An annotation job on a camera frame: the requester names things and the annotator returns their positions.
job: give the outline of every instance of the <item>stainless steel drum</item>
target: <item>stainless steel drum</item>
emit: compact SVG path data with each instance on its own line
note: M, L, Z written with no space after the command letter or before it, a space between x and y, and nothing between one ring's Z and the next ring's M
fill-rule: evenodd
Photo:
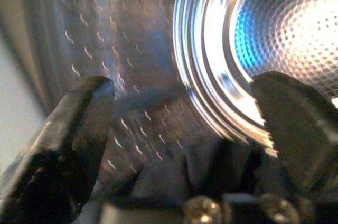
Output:
M338 97L337 0L21 0L21 17L2 1L47 110L81 78L114 80L103 185L161 160L168 143L253 139L273 154L254 75L277 70Z

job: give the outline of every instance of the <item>metal screw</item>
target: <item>metal screw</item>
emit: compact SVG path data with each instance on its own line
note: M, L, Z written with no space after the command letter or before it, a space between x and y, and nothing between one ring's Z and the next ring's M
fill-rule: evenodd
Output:
M264 194L258 199L258 202L266 216L275 223L300 223L299 213L289 201L274 194Z
M222 219L219 204L203 196L188 200L183 212L185 224L220 224Z

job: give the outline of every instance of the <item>dimpled metal pattern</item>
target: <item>dimpled metal pattern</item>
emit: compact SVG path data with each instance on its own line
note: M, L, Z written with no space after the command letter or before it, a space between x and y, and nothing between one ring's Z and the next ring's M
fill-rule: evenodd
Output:
M279 71L338 96L338 0L244 0L237 57L251 77Z

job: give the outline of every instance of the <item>perforated metal surface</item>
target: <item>perforated metal surface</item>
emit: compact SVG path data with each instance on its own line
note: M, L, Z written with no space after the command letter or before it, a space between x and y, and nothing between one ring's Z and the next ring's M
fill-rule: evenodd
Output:
M235 37L251 77L276 70L338 96L338 0L244 0Z

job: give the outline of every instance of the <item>circular metal rim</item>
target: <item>circular metal rim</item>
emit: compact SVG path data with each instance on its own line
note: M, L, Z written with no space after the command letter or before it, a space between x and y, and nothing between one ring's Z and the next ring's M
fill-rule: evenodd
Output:
M251 78L233 56L233 15L241 1L175 0L176 63L191 100L219 135L242 141L251 138L273 148L249 93Z

